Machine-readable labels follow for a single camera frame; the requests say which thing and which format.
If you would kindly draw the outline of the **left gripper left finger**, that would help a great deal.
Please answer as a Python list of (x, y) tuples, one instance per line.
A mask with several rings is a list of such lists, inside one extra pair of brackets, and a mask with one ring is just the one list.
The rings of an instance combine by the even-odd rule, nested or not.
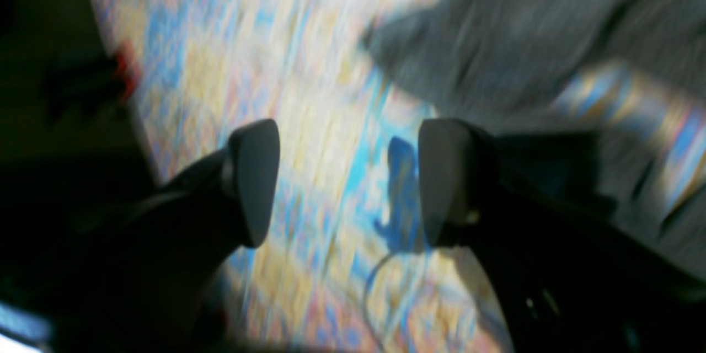
[(187, 352), (207, 290), (267, 237), (280, 165), (276, 121), (146, 192), (124, 156), (2, 174), (2, 351)]

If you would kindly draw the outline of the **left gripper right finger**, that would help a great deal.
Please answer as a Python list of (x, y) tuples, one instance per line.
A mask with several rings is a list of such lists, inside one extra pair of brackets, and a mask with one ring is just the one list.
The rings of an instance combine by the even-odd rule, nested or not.
[(517, 352), (703, 352), (704, 277), (605, 222), (596, 142), (423, 121), (427, 242), (477, 256)]

